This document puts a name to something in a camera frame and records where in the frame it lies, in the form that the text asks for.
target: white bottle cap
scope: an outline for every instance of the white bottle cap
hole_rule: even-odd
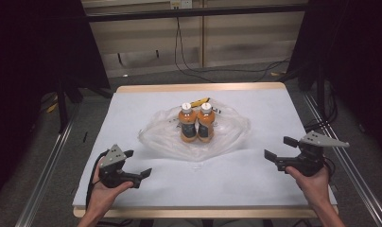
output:
[[[184,102],[182,104],[182,112],[185,113],[185,114],[190,114],[191,111],[192,111],[191,104],[188,103],[188,102]]]
[[[201,105],[201,110],[203,114],[209,114],[212,111],[212,106],[210,103],[205,102]]]

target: clear plastic bag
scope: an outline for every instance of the clear plastic bag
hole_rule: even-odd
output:
[[[165,158],[191,162],[201,162],[237,150],[250,136],[250,120],[212,98],[209,99],[209,103],[216,112],[215,135],[209,143],[202,143],[199,139],[185,143],[180,138],[181,126],[178,119],[179,111],[182,109],[180,105],[156,113],[147,126],[139,132],[139,141]]]

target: bottle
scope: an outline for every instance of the bottle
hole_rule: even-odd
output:
[[[209,143],[214,136],[215,112],[210,103],[203,103],[198,113],[198,138],[203,143]]]
[[[197,130],[195,128],[197,113],[191,108],[190,103],[186,102],[182,104],[182,110],[179,112],[179,120],[182,125],[181,139],[185,143],[190,143],[197,139]]]

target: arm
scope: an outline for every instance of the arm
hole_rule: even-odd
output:
[[[116,197],[132,187],[132,182],[124,182],[115,188],[108,188],[103,183],[99,182],[99,166],[101,160],[97,164],[94,174],[93,183],[96,183],[92,191],[90,203],[85,215],[82,217],[78,227],[91,227],[96,226],[106,212],[112,207]]]
[[[326,167],[323,167],[312,177],[305,177],[300,171],[289,166],[286,168],[296,181],[297,185],[303,190],[308,204],[317,214],[323,226],[344,227],[329,199],[329,173]]]

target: bottle label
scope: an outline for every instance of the bottle label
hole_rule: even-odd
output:
[[[194,124],[182,124],[182,134],[187,138],[192,138],[197,134]]]
[[[208,138],[209,136],[209,128],[202,125],[200,123],[199,127],[198,127],[198,135],[201,137],[201,138]]]

